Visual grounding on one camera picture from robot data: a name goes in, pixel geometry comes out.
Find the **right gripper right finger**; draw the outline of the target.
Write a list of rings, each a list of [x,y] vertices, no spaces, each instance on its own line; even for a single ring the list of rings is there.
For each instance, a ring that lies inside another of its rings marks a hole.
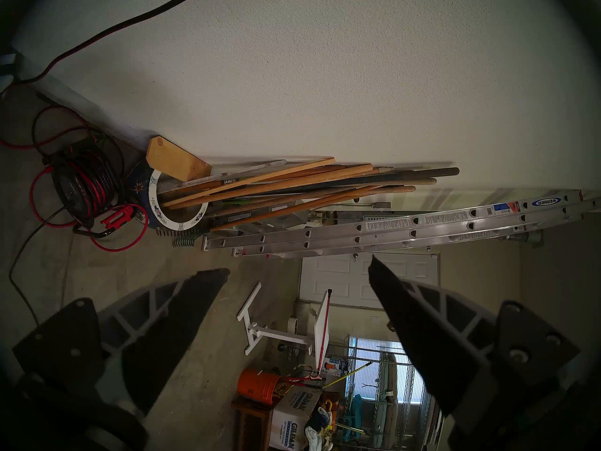
[[[515,434],[529,409],[560,389],[579,354],[569,338],[515,300],[496,314],[461,294],[400,278],[372,257],[369,285],[451,436]]]

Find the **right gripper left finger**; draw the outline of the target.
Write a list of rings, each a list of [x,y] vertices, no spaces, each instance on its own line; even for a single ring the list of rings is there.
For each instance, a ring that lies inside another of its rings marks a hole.
[[[98,311],[81,297],[13,347],[25,374],[81,398],[152,409],[195,339],[230,270],[135,290]]]

